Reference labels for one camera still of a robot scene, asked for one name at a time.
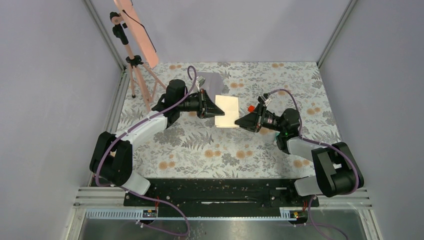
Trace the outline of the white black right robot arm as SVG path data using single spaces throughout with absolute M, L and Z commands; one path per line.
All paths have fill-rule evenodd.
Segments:
M 295 180 L 287 191 L 287 201 L 301 205 L 309 195 L 334 197 L 347 195 L 364 186 L 364 178 L 353 154 L 344 142 L 327 144 L 302 137 L 299 133 L 301 117 L 298 110 L 287 108 L 278 116 L 264 104 L 250 106 L 249 114 L 235 120 L 240 128 L 257 133 L 262 128 L 277 131 L 277 147 L 288 155 L 312 161 L 315 174 Z

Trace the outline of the beige letter paper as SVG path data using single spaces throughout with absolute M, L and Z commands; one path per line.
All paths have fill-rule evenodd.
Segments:
M 239 99 L 235 96 L 216 95 L 215 104 L 224 112 L 224 115 L 215 116 L 217 128 L 238 128 L 235 121 L 239 116 Z

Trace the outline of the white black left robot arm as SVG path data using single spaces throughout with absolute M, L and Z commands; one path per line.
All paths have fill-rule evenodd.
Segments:
M 136 193 L 135 197 L 142 205 L 152 204 L 155 192 L 150 188 L 150 182 L 133 172 L 133 151 L 169 128 L 181 112 L 195 112 L 200 119 L 225 114 L 205 89 L 189 93 L 183 80 L 173 79 L 145 119 L 123 131 L 100 134 L 89 165 L 90 171 L 111 185 Z

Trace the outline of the grey envelope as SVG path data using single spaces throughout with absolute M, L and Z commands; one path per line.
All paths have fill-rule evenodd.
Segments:
M 224 81 L 217 72 L 197 72 L 196 87 L 198 90 L 206 90 L 207 94 L 214 98 L 215 95 L 223 93 Z

